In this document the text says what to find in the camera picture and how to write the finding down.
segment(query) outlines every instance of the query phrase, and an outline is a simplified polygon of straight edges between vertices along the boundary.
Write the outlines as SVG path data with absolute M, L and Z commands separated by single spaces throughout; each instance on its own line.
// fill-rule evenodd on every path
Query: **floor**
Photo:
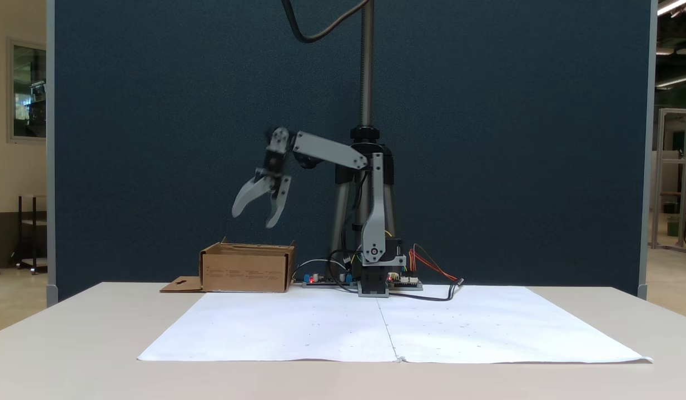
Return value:
M 46 282 L 45 273 L 0 270 L 0 330 L 46 308 Z M 686 316 L 686 253 L 649 249 L 647 284 L 648 301 Z
M 686 316 L 686 253 L 647 253 L 647 300 Z
M 47 277 L 28 269 L 0 270 L 0 330 L 46 308 Z

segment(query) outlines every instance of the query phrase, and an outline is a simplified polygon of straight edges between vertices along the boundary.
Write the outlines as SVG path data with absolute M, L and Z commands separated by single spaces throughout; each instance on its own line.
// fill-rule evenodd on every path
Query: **metal rack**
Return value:
M 654 198 L 654 215 L 652 218 L 652 239 L 650 241 L 651 248 L 666 248 L 669 250 L 686 252 L 684 246 L 684 230 L 686 229 L 686 125 L 684 127 L 684 156 L 678 159 L 664 158 L 664 130 L 665 117 L 667 114 L 682 114 L 686 116 L 686 109 L 683 108 L 661 108 L 658 116 L 657 128 L 657 162 L 655 168 L 655 187 L 652 196 Z M 683 165 L 682 170 L 682 190 L 679 192 L 679 232 L 678 241 L 675 245 L 660 245 L 657 243 L 657 234 L 659 228 L 659 214 L 661 212 L 661 196 L 662 196 L 662 166 L 664 164 L 679 164 Z
M 23 213 L 22 213 L 22 198 L 31 198 L 32 199 L 32 207 L 31 207 L 31 219 L 23 219 Z M 37 268 L 46 268 L 47 267 L 47 259 L 46 257 L 39 257 L 38 256 L 38 251 L 37 251 L 37 245 L 36 245 L 36 238 L 37 238 L 37 227 L 38 226 L 46 226 L 46 220 L 43 219 L 38 219 L 36 217 L 36 200 L 37 198 L 46 198 L 46 196 L 34 196 L 31 194 L 25 194 L 19 197 L 19 210 L 18 210 L 18 219 L 19 219 L 19 227 L 18 227 L 18 235 L 19 235 L 19 243 L 17 244 L 17 248 L 15 250 L 15 256 L 18 259 L 18 262 L 16 263 L 17 269 L 23 268 L 24 265 L 30 266 L 30 271 L 32 275 L 36 275 L 38 273 Z M 31 225 L 31 257 L 30 258 L 21 258 L 23 255 L 21 254 L 21 248 L 22 242 L 25 239 L 23 236 L 23 226 L 25 225 Z

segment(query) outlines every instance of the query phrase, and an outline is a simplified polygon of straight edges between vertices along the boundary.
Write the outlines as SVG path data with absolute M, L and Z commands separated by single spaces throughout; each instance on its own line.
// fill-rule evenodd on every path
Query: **white paper sheet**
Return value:
M 447 290 L 425 286 L 411 294 L 443 298 Z M 460 364 L 643 359 L 538 294 L 512 286 L 465 286 L 450 302 L 299 287 L 281 294 L 208 293 L 138 358 Z
M 375 299 L 291 288 L 205 294 L 138 359 L 388 362 L 396 357 Z
M 447 296 L 448 286 L 424 295 Z M 523 287 L 464 286 L 450 302 L 381 299 L 391 341 L 408 362 L 627 362 L 643 359 Z

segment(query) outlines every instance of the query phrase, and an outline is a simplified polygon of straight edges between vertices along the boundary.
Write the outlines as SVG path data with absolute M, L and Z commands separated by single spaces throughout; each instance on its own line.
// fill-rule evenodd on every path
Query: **cardboard flap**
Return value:
M 160 289 L 160 293 L 171 292 L 171 293 L 181 293 L 181 292 L 200 292 L 202 291 L 202 284 L 200 283 L 199 276 L 181 276 L 175 279 L 167 286 Z

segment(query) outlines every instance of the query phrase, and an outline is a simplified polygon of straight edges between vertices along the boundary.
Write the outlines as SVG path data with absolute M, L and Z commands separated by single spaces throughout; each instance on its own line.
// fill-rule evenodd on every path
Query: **red wire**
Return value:
M 447 278 L 449 278 L 449 279 L 452 279 L 452 281 L 457 281 L 457 278 L 455 278 L 455 276 L 452 276 L 452 275 L 450 275 L 450 274 L 445 273 L 444 271 L 442 271 L 442 268 L 440 268 L 439 265 L 437 265 L 437 263 L 435 263 L 434 260 L 432 260 L 432 263 L 434 263 L 434 265 L 433 265 L 433 264 L 430 263 L 429 261 L 425 260 L 424 257 L 420 256 L 420 254 L 417 253 L 417 251 L 414 250 L 414 246 L 417 246 L 417 247 L 421 248 L 422 251 L 425 251 L 425 249 L 422 248 L 422 246 L 420 246 L 420 245 L 417 244 L 417 243 L 415 243 L 414 245 L 412 245 L 412 248 L 411 248 L 410 251 L 409 251 L 409 255 L 410 255 L 410 259 L 411 259 L 410 265 L 411 265 L 412 271 L 417 271 L 416 260 L 419 260 L 419 261 L 422 261 L 422 263 L 425 264 L 426 266 L 428 266 L 429 268 L 431 268 L 431 269 L 433 269 L 433 270 L 435 270 L 435 271 L 441 273 L 443 276 L 447 276 Z

